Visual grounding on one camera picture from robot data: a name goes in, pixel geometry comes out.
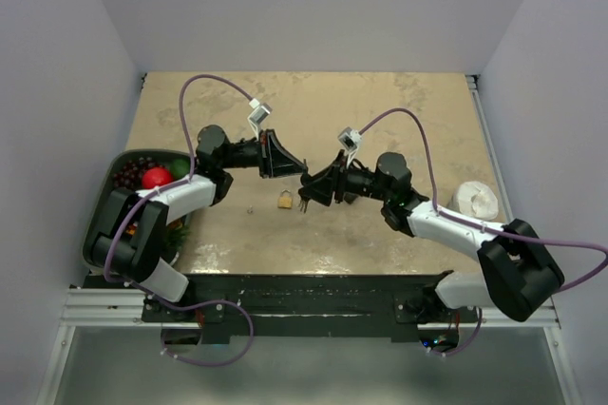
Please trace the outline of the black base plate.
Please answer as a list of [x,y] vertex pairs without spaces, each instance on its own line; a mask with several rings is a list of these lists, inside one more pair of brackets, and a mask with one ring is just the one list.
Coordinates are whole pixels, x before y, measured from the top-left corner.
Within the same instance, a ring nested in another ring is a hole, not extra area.
[[232,337],[388,338],[454,346],[458,324],[476,323],[470,304],[448,309],[436,296],[438,275],[230,275],[188,277],[168,308],[142,298],[142,320],[197,328],[204,343]]

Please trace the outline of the aluminium frame rail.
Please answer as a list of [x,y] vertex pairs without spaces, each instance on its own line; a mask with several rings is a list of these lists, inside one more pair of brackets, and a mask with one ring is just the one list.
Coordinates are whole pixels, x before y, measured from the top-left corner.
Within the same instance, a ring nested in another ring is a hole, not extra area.
[[[72,327],[197,328],[192,322],[145,322],[143,293],[133,289],[69,289],[60,323]],[[483,328],[560,328],[552,306],[543,306],[527,321],[516,322],[495,308],[485,308]]]

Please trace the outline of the green toy lime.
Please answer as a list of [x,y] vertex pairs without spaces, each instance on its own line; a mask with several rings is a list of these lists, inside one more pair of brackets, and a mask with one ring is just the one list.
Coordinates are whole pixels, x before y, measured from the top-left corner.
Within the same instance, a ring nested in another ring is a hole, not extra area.
[[190,173],[191,165],[188,160],[176,159],[168,167],[174,180],[180,180]]

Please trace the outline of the dark red grape bunch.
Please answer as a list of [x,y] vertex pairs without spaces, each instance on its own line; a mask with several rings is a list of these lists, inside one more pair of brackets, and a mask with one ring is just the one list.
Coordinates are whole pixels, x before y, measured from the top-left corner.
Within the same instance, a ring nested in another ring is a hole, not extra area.
[[149,169],[158,166],[158,162],[152,157],[139,157],[129,160],[112,176],[115,188],[126,188],[139,190],[143,188],[143,175]]

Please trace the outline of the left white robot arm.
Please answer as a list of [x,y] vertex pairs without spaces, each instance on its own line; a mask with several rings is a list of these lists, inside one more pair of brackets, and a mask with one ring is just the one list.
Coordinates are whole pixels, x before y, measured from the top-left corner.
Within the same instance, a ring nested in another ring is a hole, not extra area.
[[195,315],[197,299],[186,292],[188,278],[163,257],[175,249],[165,243],[171,222],[211,207],[227,195],[232,168],[255,168],[262,178],[300,175],[304,163],[287,151],[272,129],[255,138],[231,142],[218,125],[198,135],[193,177],[185,176],[168,188],[133,191],[103,187],[85,236],[85,262],[109,275],[137,283],[162,299],[163,310],[175,321]]

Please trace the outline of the red toy apple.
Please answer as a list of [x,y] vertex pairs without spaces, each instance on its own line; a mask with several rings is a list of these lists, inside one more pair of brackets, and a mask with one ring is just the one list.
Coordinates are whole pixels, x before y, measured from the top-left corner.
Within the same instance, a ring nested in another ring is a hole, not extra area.
[[167,168],[157,166],[150,168],[143,173],[142,188],[152,189],[156,186],[164,186],[166,184],[172,183],[173,181],[174,177]]

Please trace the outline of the dark green fruit tray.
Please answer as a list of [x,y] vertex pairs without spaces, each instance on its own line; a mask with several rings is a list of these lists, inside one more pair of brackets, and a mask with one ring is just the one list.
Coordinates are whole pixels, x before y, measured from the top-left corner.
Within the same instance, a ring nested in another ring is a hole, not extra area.
[[95,224],[99,219],[105,201],[115,188],[113,183],[113,175],[119,173],[129,162],[137,164],[140,158],[143,158],[146,161],[146,163],[143,165],[144,169],[147,169],[148,158],[165,166],[169,166],[175,160],[185,160],[188,164],[190,164],[189,155],[187,153],[168,149],[139,148],[126,150],[116,156],[105,172],[104,179],[96,196],[96,201],[91,212],[89,224],[85,232],[82,249],[83,259],[88,268],[94,273],[102,274],[104,266],[101,262],[97,263],[94,261],[89,248],[89,238],[93,235]]

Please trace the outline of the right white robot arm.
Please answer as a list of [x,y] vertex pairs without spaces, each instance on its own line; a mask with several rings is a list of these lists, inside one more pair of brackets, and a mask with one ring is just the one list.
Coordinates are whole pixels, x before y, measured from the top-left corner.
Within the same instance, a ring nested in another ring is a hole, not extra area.
[[522,322],[564,283],[561,269],[529,223],[483,224],[435,206],[412,186],[401,154],[386,152],[368,169],[348,164],[340,152],[323,170],[304,173],[298,194],[302,203],[325,206],[347,195],[377,200],[392,230],[435,241],[477,261],[479,273],[449,273],[424,297],[424,312],[433,321],[446,321],[460,307],[490,306]]

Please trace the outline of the brass padlock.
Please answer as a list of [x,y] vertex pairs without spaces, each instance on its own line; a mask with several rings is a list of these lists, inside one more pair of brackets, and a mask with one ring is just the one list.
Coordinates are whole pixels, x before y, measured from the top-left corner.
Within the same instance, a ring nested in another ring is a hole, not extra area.
[[277,207],[279,209],[292,209],[294,204],[294,197],[290,190],[282,190],[277,199]]

